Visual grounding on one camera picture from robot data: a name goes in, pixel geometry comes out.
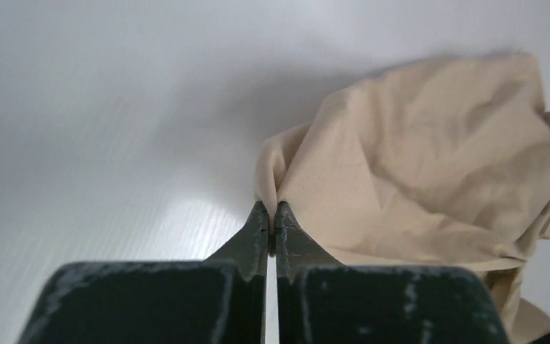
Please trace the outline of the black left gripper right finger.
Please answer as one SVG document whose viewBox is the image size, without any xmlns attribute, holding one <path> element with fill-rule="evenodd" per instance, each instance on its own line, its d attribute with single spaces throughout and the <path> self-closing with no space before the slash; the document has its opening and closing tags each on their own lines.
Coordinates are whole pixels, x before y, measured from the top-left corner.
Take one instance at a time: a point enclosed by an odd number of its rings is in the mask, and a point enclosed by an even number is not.
<svg viewBox="0 0 550 344">
<path fill-rule="evenodd" d="M 281 202 L 274 216 L 281 343 L 507 343 L 474 273 L 438 265 L 345 265 Z"/>
</svg>

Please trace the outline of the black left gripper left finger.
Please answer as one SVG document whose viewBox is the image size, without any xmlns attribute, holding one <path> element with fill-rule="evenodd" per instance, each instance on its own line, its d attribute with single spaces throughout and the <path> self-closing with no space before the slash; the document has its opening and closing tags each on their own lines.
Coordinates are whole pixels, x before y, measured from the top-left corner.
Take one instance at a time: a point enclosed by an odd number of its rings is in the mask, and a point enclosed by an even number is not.
<svg viewBox="0 0 550 344">
<path fill-rule="evenodd" d="M 263 343 L 269 215 L 201 261 L 74 262 L 47 281 L 20 343 Z"/>
</svg>

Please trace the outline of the beige t shirt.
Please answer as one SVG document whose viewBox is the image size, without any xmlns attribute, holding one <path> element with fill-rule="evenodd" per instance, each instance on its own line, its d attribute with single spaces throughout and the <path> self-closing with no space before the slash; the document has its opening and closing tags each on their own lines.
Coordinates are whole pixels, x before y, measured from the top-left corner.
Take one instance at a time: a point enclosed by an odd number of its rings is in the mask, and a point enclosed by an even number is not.
<svg viewBox="0 0 550 344">
<path fill-rule="evenodd" d="M 550 239 L 550 112 L 528 53 L 432 59 L 327 96 L 268 139 L 255 197 L 287 202 L 345 264 L 443 264 L 487 285 L 512 343 L 550 333 L 521 297 Z"/>
</svg>

